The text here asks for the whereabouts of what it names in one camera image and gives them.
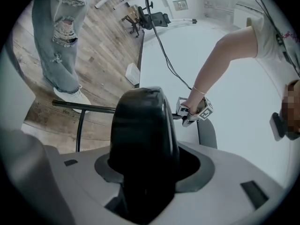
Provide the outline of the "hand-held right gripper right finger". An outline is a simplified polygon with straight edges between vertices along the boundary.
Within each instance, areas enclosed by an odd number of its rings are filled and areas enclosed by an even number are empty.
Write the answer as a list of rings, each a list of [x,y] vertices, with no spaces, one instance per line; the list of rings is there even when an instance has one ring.
[[[282,200],[284,189],[246,159],[214,148],[179,142],[195,155],[210,181],[196,192],[177,193],[150,225],[260,225]]]

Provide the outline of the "grey wall panel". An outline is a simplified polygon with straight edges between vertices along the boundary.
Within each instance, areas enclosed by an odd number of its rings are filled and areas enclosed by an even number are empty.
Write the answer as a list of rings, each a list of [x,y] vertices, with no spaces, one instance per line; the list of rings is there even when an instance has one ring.
[[[188,4],[186,0],[173,1],[174,9],[176,11],[188,10]]]

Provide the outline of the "white metal table leg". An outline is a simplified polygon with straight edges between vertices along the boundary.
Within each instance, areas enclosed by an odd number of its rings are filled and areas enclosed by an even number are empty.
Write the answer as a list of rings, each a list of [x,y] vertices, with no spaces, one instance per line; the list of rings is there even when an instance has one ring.
[[[196,19],[171,19],[170,23],[192,23],[197,24]]]

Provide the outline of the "white floor box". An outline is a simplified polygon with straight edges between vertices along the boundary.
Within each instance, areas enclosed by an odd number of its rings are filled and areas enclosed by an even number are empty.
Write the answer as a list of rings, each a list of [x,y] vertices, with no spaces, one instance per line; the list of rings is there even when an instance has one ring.
[[[140,70],[134,63],[127,66],[125,77],[133,84],[137,85],[140,82]]]

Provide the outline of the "white sneaker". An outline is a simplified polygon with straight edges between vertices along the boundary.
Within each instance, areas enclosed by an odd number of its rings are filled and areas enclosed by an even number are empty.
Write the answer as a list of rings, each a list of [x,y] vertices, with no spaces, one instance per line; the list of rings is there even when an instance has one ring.
[[[62,99],[65,102],[91,105],[89,99],[81,92],[81,88],[82,85],[80,84],[79,90],[73,94],[59,92],[56,88],[53,88],[53,91],[56,96],[58,96],[60,99]]]

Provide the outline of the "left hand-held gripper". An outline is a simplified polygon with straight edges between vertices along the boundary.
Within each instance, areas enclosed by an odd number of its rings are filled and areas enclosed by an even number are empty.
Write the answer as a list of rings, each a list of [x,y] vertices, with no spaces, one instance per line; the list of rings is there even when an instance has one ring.
[[[197,107],[197,114],[191,115],[189,109],[181,103],[186,101],[186,98],[179,97],[176,104],[176,114],[182,117],[182,126],[188,127],[198,120],[206,120],[213,113],[212,103],[204,97]]]

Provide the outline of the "person's ripped jeans leg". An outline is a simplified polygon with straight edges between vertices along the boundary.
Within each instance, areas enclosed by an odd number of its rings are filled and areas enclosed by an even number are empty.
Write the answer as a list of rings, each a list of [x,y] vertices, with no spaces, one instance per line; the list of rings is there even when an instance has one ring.
[[[79,90],[77,45],[89,1],[33,1],[34,41],[43,75],[59,92],[73,94]]]

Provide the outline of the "tan seat office chair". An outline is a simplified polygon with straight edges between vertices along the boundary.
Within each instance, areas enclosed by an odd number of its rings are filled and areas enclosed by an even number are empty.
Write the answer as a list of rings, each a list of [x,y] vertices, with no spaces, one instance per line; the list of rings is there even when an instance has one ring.
[[[134,29],[139,30],[139,23],[140,23],[140,15],[138,6],[132,5],[127,8],[127,15],[121,19],[121,21],[129,22]]]

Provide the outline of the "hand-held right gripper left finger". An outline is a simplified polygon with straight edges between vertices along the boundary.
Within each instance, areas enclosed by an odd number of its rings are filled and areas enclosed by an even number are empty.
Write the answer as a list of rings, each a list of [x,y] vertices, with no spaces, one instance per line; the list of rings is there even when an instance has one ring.
[[[106,182],[94,168],[109,147],[60,154],[44,146],[55,181],[74,219],[121,219],[105,208],[119,193],[120,185]]]

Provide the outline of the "person's left forearm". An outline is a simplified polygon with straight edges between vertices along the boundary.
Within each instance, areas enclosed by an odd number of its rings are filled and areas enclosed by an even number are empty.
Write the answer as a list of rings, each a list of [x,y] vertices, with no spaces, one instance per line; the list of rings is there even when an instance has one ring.
[[[205,61],[192,89],[206,94],[225,73],[231,61],[254,58],[256,55],[257,40],[251,26],[224,35]]]

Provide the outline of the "person's left hand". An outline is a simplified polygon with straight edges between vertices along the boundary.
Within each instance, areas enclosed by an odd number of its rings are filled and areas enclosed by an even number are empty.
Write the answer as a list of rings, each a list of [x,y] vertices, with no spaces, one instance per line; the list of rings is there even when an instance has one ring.
[[[181,103],[183,106],[186,106],[189,109],[191,115],[197,114],[197,107],[199,103],[204,98],[205,93],[199,92],[198,90],[192,89],[187,100]]]

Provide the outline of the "person's white t-shirt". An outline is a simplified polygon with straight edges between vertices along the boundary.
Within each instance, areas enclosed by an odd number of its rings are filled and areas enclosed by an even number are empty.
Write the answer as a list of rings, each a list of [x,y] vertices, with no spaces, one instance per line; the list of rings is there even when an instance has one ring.
[[[246,26],[251,26],[256,36],[256,58],[289,64],[300,78],[300,38],[285,18],[248,17]]]

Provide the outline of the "black mesh office chair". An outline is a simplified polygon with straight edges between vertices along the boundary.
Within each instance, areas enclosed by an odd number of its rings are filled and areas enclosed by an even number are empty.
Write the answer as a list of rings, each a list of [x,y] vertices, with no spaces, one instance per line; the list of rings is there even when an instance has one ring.
[[[140,27],[146,30],[151,30],[153,27],[168,27],[171,23],[167,14],[162,12],[152,13],[151,15],[145,14],[143,11],[147,8],[138,7],[138,24]]]

